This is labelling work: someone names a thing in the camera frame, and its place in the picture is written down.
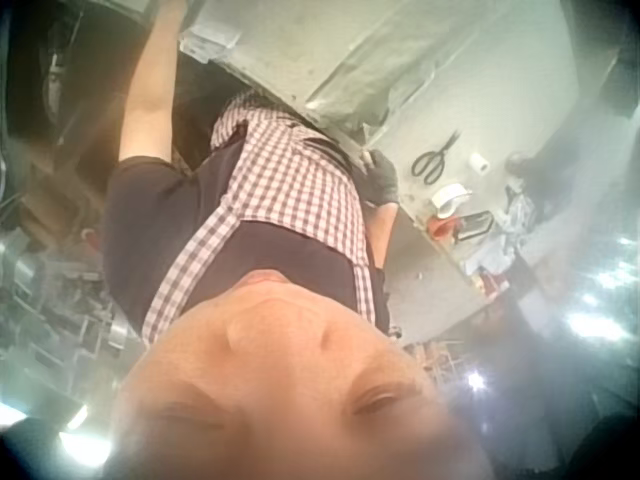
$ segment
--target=scissors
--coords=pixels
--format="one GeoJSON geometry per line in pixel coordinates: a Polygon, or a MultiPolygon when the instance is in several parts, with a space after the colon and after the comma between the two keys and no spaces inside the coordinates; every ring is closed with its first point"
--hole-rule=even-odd
{"type": "Polygon", "coordinates": [[[444,173],[445,156],[449,149],[458,141],[458,138],[460,138],[460,132],[456,130],[440,150],[437,152],[423,153],[416,158],[415,162],[413,162],[413,165],[411,166],[411,173],[413,176],[421,177],[426,173],[424,176],[425,185],[433,185],[440,180],[440,177],[444,173]]]}

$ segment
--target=cloth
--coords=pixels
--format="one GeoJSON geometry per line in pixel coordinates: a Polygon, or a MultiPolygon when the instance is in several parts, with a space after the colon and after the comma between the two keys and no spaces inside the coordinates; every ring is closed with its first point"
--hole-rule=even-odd
{"type": "MultiPolygon", "coordinates": [[[[105,212],[105,274],[114,298],[134,327],[136,323],[139,325],[138,319],[149,309],[151,297],[162,277],[172,268],[174,259],[179,257],[193,234],[202,229],[210,215],[221,211],[225,198],[228,202],[235,193],[236,207],[247,202],[251,205],[246,192],[245,202],[237,203],[238,194],[243,194],[243,190],[232,188],[232,178],[242,178],[242,185],[246,185],[246,175],[252,170],[249,168],[247,172],[247,163],[255,166],[256,162],[268,160],[266,165],[261,164],[267,172],[283,166],[276,161],[281,156],[274,157],[272,151],[268,153],[268,145],[267,150],[261,150],[265,145],[259,144],[257,134],[268,133],[268,138],[280,139],[281,144],[286,140],[282,148],[293,152],[295,158],[297,179],[287,180],[288,188],[281,195],[260,187],[272,204],[280,202],[283,215],[272,220],[269,211],[273,211],[272,207],[266,211],[264,208],[262,211],[245,208],[244,217],[226,241],[216,246],[217,253],[206,260],[207,265],[200,269],[198,279],[186,287],[184,282],[179,282],[180,291],[185,292],[186,288],[190,293],[183,295],[174,315],[222,293],[248,271],[275,268],[294,283],[357,311],[362,310],[362,299],[368,298],[367,307],[372,315],[367,318],[377,320],[379,328],[386,331],[388,311],[382,291],[384,277],[369,261],[362,214],[348,175],[328,161],[321,150],[302,141],[320,137],[320,134],[304,127],[290,114],[266,107],[262,102],[258,97],[244,95],[227,109],[214,132],[212,157],[190,178],[182,177],[171,165],[158,160],[138,158],[123,162],[110,183],[105,212]],[[239,115],[240,110],[244,110],[244,116],[239,115]],[[229,128],[233,119],[236,128],[229,128]],[[223,127],[227,128],[226,135],[221,134],[223,127]],[[257,155],[256,160],[256,154],[260,152],[264,155],[257,155]],[[301,175],[305,169],[312,175],[301,175]],[[319,189],[325,196],[329,195],[330,200],[320,200],[314,192],[310,195],[309,185],[311,190],[319,189]],[[334,213],[327,215],[321,210],[336,202],[339,198],[336,195],[343,195],[347,205],[334,203],[336,208],[329,209],[334,213]],[[357,220],[360,231],[352,233],[345,231],[351,227],[340,227],[345,220],[354,223],[350,219],[357,220]],[[302,232],[297,230],[298,226],[291,227],[297,224],[303,225],[302,232]],[[318,226],[322,233],[314,233],[318,226]],[[354,248],[356,238],[360,242],[359,248],[354,248]],[[356,275],[363,273],[369,290],[358,293],[356,275]]],[[[161,328],[166,328],[170,321],[161,328]]],[[[146,337],[148,342],[155,338],[157,334],[146,337]]]]}

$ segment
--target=paper roll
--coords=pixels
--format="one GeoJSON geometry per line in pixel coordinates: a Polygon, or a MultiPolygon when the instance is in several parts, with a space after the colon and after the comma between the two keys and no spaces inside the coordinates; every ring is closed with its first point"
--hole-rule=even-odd
{"type": "Polygon", "coordinates": [[[485,175],[491,168],[489,162],[487,162],[479,153],[474,153],[469,157],[469,166],[480,176],[485,175]]]}

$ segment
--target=black glove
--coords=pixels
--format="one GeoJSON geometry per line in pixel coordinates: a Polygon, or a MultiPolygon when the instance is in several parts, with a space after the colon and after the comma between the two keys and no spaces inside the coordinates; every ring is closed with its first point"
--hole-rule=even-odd
{"type": "Polygon", "coordinates": [[[396,167],[378,150],[371,150],[365,158],[364,166],[367,171],[367,192],[365,198],[377,207],[388,203],[398,203],[398,175],[396,167]]]}

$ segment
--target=person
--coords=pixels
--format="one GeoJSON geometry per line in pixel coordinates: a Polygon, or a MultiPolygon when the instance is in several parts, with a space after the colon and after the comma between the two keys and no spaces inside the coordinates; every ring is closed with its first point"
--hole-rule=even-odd
{"type": "Polygon", "coordinates": [[[434,386],[384,334],[393,165],[371,155],[365,219],[340,148],[247,92],[216,122],[211,156],[183,176],[171,110],[186,10],[161,2],[109,186],[105,277],[149,349],[119,392],[105,476],[425,478],[459,467],[434,386]]]}

